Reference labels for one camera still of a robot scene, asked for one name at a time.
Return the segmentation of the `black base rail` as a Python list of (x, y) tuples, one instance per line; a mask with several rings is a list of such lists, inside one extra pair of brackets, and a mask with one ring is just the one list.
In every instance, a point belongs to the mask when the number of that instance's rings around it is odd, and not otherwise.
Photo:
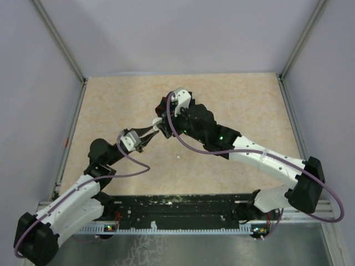
[(252, 194), (112, 196), (97, 221), (112, 221), (119, 229), (238, 229), (244, 221), (275, 221), (279, 213), (262, 213)]

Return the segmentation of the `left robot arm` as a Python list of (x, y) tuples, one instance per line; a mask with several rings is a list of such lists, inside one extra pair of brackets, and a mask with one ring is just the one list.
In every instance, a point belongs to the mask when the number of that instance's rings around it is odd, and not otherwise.
[(87, 223), (115, 215), (112, 198), (103, 189), (117, 178), (113, 164), (143, 148), (159, 132), (155, 126), (123, 130), (115, 144), (96, 139), (90, 144), (89, 165), (56, 200), (36, 214), (25, 213), (18, 221), (14, 255), (35, 265), (47, 265), (63, 243)]

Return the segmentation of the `dark navy folded cloth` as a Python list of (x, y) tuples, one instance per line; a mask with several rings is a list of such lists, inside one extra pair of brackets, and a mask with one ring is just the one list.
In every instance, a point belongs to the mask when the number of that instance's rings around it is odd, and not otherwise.
[[(190, 91), (189, 94), (191, 96), (189, 107), (191, 107), (195, 105), (195, 99), (193, 98), (192, 91)], [(168, 96), (169, 95), (167, 94), (165, 97), (162, 97), (160, 104), (155, 108), (155, 113), (157, 114), (158, 117), (162, 117), (162, 115), (166, 113), (166, 104), (167, 104)]]

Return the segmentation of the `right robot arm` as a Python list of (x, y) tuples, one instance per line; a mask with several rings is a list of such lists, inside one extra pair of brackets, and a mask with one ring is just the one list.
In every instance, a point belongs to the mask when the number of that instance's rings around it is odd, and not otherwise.
[(291, 206), (303, 213), (313, 214), (320, 199), (324, 173), (319, 159), (308, 160), (278, 154), (249, 140), (240, 132), (219, 125), (203, 104), (191, 103), (180, 114), (174, 114), (173, 104), (163, 98), (155, 112), (162, 119), (159, 129), (168, 139), (185, 134), (200, 142), (209, 154), (256, 167), (282, 182), (269, 190), (252, 194), (248, 214), (261, 219), (267, 212)]

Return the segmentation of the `white earbud case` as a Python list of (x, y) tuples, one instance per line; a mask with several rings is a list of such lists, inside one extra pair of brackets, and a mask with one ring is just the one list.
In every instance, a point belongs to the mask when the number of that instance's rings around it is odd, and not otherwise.
[(162, 118), (161, 117), (156, 117), (153, 121), (152, 121), (152, 129), (154, 131), (159, 131), (158, 125), (162, 122)]

